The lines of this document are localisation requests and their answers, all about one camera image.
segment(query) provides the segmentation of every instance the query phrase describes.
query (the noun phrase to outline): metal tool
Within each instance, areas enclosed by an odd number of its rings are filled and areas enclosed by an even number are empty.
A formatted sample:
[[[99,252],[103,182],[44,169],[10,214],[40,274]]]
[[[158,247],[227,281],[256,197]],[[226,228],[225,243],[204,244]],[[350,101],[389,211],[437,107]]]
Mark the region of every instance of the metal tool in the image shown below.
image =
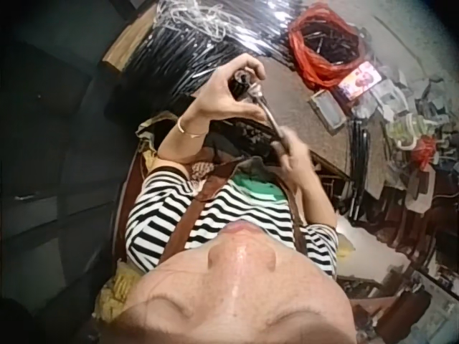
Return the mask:
[[[247,94],[252,98],[253,102],[258,104],[263,109],[263,111],[265,111],[266,118],[268,119],[271,128],[273,128],[275,134],[280,139],[280,142],[284,145],[284,148],[286,148],[285,144],[283,143],[283,136],[280,131],[280,127],[278,123],[275,121],[273,113],[271,112],[271,109],[269,108],[268,103],[266,102],[266,99],[263,96],[261,84],[259,82],[254,82],[247,90]]]

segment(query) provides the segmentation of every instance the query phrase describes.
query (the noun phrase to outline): red object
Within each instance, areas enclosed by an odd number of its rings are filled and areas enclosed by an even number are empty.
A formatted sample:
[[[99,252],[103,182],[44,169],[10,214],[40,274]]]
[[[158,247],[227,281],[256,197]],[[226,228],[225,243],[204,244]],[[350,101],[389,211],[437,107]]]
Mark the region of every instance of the red object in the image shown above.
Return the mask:
[[[435,155],[437,141],[430,136],[422,136],[418,141],[416,148],[411,151],[411,160],[419,163],[421,171],[429,164],[432,157]]]
[[[289,27],[290,46],[300,67],[300,76],[306,85],[314,90],[317,88],[330,89],[337,86],[348,74],[364,61],[364,45],[359,37],[359,57],[351,63],[335,66],[321,55],[309,49],[304,44],[301,29],[312,19],[326,20],[351,34],[359,36],[338,14],[326,4],[315,3],[304,11]]]

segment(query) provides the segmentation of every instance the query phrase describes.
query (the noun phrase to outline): red plastic bag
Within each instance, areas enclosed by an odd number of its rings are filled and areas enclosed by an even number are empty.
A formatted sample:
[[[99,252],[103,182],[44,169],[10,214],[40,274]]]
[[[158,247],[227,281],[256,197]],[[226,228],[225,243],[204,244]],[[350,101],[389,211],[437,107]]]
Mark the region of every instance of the red plastic bag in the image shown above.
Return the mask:
[[[342,81],[345,76],[355,70],[364,61],[364,45],[359,37],[359,57],[348,64],[333,65],[321,55],[309,49],[304,44],[301,29],[311,19],[320,19],[334,23],[344,31],[359,36],[338,14],[326,4],[316,3],[304,11],[289,27],[290,46],[300,67],[300,76],[312,90],[317,88],[332,88]]]

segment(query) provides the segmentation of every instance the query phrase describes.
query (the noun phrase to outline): bracelet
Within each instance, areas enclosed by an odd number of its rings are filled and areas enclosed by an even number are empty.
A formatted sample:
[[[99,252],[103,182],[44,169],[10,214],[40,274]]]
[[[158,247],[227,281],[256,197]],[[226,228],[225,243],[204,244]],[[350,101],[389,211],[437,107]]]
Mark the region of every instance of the bracelet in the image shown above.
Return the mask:
[[[182,117],[179,118],[179,120],[177,120],[177,128],[179,129],[179,132],[182,133],[182,134],[185,134],[185,135],[188,135],[190,136],[191,138],[200,138],[201,136],[205,136],[207,133],[203,133],[203,134],[190,134],[190,133],[187,133],[182,127],[181,127],[181,119]]]

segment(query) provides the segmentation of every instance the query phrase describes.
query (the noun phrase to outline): striped shirt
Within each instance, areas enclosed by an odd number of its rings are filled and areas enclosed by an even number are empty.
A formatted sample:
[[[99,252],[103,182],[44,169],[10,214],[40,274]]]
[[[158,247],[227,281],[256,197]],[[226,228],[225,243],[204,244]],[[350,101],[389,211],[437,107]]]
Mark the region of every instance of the striped shirt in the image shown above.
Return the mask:
[[[139,268],[147,272],[156,267],[172,231],[203,183],[186,180],[175,168],[159,169],[143,182],[126,230],[128,256]],[[236,220],[254,223],[285,246],[295,249],[288,202],[253,193],[232,180],[206,203],[185,249],[208,242],[225,225]],[[335,277],[336,232],[323,224],[304,225],[301,231],[306,239],[308,258],[326,274]]]

